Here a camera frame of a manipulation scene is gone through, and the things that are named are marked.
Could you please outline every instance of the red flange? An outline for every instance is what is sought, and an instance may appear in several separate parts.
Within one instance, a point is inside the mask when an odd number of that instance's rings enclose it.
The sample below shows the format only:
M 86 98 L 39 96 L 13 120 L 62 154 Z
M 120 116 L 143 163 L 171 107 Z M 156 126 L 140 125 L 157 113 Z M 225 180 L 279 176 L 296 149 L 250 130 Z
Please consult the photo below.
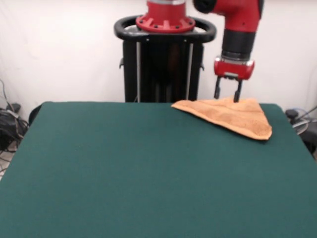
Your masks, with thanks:
M 185 0 L 148 0 L 149 11 L 136 19 L 149 32 L 183 33 L 194 29 L 195 20 L 186 16 Z

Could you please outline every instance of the cable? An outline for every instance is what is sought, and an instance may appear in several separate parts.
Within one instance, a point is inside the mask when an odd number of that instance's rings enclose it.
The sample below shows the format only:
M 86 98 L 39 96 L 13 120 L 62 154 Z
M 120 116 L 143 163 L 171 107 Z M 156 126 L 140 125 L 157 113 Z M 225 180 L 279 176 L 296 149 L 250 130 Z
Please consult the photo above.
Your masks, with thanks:
M 16 150 L 8 150 L 8 149 L 5 149 L 5 152 L 10 153 L 10 154 L 14 154 L 14 153 L 16 152 Z
M 293 108 L 293 110 L 296 110 L 296 111 L 298 111 L 298 112 L 303 112 L 303 113 L 305 113 L 305 114 L 308 115 L 308 119 L 311 119 L 309 113 L 307 113 L 306 110 L 304 110 L 304 109 L 302 109 L 302 108 Z
M 20 142 L 21 138 L 16 138 L 8 130 L 0 128 L 0 131 L 3 131 L 7 136 L 11 137 L 13 140 Z
M 296 119 L 296 121 L 299 121 L 300 119 L 304 118 L 305 116 L 309 115 L 310 113 L 312 113 L 313 111 L 315 111 L 317 109 L 317 106 L 315 106 L 313 109 L 311 109 L 310 111 L 308 111 L 307 113 L 305 113 L 304 115 L 300 116 L 299 118 Z
M 6 160 L 6 159 L 4 159 L 4 158 L 2 158 L 2 157 L 0 157 L 0 160 L 3 160 L 3 161 L 5 161 L 5 162 L 9 162 L 9 163 L 11 163 L 11 161 L 10 161 L 10 160 Z
M 0 174 L 3 173 L 2 175 L 0 175 L 0 178 L 2 178 L 2 177 L 4 176 L 4 171 L 5 171 L 6 169 L 4 169 L 2 166 L 0 166 L 0 167 L 1 167 Z
M 9 103 L 8 98 L 6 97 L 5 85 L 4 85 L 4 82 L 2 81 L 2 79 L 0 79 L 0 83 L 2 84 L 2 91 L 3 91 L 4 99 L 6 100 L 6 103 L 9 105 L 9 107 L 12 109 L 12 111 L 14 111 L 13 106 Z
M 7 122 L 6 120 L 2 119 L 1 117 L 0 117 L 0 122 L 3 122 L 3 123 L 6 124 L 8 127 L 12 126 L 12 125 L 9 124 L 9 122 Z
M 303 129 L 301 129 L 300 131 L 298 131 L 298 132 L 297 132 L 297 135 L 303 134 L 303 133 L 308 129 L 308 127 L 309 127 L 309 123 L 307 123 Z
M 7 169 L 8 169 L 8 167 L 6 167 L 6 168 L 4 168 L 4 169 L 1 169 L 1 170 L 0 170 L 0 173 L 6 171 Z
M 314 123 L 314 122 L 317 122 L 317 119 L 313 119 L 313 120 L 304 120 L 304 121 L 301 121 L 299 123 L 296 123 L 293 125 L 293 128 L 297 128 L 301 125 L 306 125 L 306 124 L 310 124 L 310 123 Z
M 17 137 L 20 137 L 21 139 L 24 138 L 24 134 L 26 133 L 27 129 L 29 128 L 28 123 L 25 120 L 22 120 L 18 114 L 10 111 L 10 110 L 0 110 L 0 115 L 5 114 L 7 116 L 10 116 L 13 118 L 15 122 L 15 132 Z M 4 123 L 6 123 L 8 126 L 11 126 L 6 120 L 2 120 Z
M 30 127 L 30 125 L 29 125 L 29 123 L 26 121 L 26 120 L 23 120 L 23 119 L 20 119 L 24 124 L 26 124 L 26 126 L 29 128 Z

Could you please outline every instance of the cloth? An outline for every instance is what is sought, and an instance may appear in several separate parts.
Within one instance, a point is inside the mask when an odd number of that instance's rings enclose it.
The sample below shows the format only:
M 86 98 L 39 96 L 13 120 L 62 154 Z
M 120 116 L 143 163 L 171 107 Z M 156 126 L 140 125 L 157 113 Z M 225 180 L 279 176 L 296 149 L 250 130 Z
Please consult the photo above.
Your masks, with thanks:
M 269 140 L 272 136 L 272 126 L 255 99 L 241 100 L 239 103 L 229 98 L 179 101 L 172 107 L 255 140 Z

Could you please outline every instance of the black stand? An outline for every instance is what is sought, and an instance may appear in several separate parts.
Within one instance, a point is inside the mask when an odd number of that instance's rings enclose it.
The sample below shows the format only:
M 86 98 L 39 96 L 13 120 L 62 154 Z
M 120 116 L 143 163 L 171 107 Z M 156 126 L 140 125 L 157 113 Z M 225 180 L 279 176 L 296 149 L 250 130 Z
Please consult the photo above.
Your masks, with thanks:
M 215 38 L 211 23 L 196 19 L 205 30 L 182 34 L 149 33 L 138 29 L 136 16 L 119 20 L 115 34 L 124 40 L 125 101 L 176 102 L 196 100 L 200 69 L 203 68 L 203 43 Z

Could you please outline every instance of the red joint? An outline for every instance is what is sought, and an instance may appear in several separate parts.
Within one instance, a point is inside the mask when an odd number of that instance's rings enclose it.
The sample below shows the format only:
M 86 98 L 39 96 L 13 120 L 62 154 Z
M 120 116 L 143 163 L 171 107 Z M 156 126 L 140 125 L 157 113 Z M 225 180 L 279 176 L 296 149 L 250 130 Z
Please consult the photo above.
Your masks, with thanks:
M 148 1 L 149 11 L 136 19 L 138 27 L 149 32 L 183 33 L 194 29 L 196 22 L 186 16 L 186 3 L 172 5 Z
M 261 14 L 258 0 L 218 0 L 213 13 L 225 16 L 225 28 L 256 32 Z

